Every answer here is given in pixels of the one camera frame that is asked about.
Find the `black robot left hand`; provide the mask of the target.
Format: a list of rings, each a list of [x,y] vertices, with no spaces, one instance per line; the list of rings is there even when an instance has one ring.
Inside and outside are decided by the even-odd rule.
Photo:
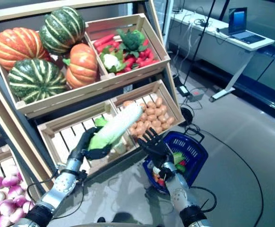
[[[106,145],[103,148],[89,149],[91,139],[95,136],[95,133],[98,133],[102,128],[103,127],[100,126],[86,130],[82,134],[75,149],[73,149],[69,154],[67,161],[70,159],[76,159],[83,162],[84,158],[87,160],[96,160],[106,157],[110,153],[112,145]]]

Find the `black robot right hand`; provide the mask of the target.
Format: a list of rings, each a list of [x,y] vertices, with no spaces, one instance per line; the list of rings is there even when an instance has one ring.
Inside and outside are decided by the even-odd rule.
[[[157,168],[167,162],[174,163],[173,154],[163,141],[162,135],[158,135],[152,127],[147,129],[137,142]]]

